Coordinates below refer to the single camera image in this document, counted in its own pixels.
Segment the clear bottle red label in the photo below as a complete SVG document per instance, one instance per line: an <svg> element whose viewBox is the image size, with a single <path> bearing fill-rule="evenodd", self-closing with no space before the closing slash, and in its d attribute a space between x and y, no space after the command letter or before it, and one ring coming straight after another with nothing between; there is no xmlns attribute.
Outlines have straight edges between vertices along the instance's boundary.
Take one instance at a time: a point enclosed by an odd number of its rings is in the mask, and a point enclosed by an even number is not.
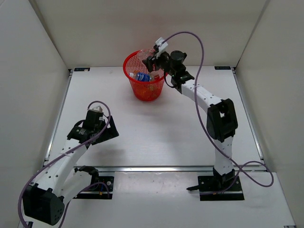
<svg viewBox="0 0 304 228"><path fill-rule="evenodd" d="M150 82L158 81L162 79L162 72L161 71L152 71L149 73Z"/></svg>

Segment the clear plastic bottle white cap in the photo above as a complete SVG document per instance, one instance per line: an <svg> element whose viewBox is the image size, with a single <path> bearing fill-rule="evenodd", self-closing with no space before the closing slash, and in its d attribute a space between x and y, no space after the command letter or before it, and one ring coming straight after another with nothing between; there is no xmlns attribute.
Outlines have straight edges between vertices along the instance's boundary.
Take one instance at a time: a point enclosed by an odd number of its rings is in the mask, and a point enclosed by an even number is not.
<svg viewBox="0 0 304 228"><path fill-rule="evenodd" d="M154 54L154 50L153 49L142 49L140 50L136 56L137 58L139 59L140 63L145 66L143 63L142 63L142 60L146 59L148 56L153 56Z"/></svg>

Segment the blue label clear bottle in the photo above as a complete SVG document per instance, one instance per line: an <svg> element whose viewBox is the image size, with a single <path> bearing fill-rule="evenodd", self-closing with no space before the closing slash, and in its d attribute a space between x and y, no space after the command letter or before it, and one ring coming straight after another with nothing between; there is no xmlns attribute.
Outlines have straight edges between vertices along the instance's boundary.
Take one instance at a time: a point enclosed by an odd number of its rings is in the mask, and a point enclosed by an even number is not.
<svg viewBox="0 0 304 228"><path fill-rule="evenodd" d="M149 74L143 73L143 72L139 72L139 71L134 71L129 73L129 76L136 80L136 81L140 81L140 82L150 82L152 80L152 78L150 77Z"/></svg>

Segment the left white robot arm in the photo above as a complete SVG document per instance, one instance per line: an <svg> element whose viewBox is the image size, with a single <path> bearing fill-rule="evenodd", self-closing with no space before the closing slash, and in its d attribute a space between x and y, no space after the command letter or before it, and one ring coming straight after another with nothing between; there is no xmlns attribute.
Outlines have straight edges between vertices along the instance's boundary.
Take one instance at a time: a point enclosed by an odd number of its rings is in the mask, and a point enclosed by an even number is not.
<svg viewBox="0 0 304 228"><path fill-rule="evenodd" d="M87 150L119 135L111 115L105 116L100 106L87 111L77 122L61 153L46 165L29 183L22 194L23 214L56 225L66 214L74 197L85 190L95 190L102 184L99 172L92 166L76 168Z"/></svg>

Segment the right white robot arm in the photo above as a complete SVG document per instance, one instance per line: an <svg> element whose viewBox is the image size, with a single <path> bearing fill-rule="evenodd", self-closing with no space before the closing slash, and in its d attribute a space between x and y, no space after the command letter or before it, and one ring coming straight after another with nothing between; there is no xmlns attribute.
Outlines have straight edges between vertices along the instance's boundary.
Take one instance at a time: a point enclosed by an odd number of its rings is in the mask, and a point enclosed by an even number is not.
<svg viewBox="0 0 304 228"><path fill-rule="evenodd" d="M232 162L232 142L238 122L234 103L231 99L221 99L199 85L183 64L186 53L173 51L162 54L152 51L140 60L149 72L163 70L171 76L172 88L195 102L196 108L202 108L207 115L203 128L215 147L215 164L211 180L188 190L200 190L204 195L224 193L233 185L236 178Z"/></svg>

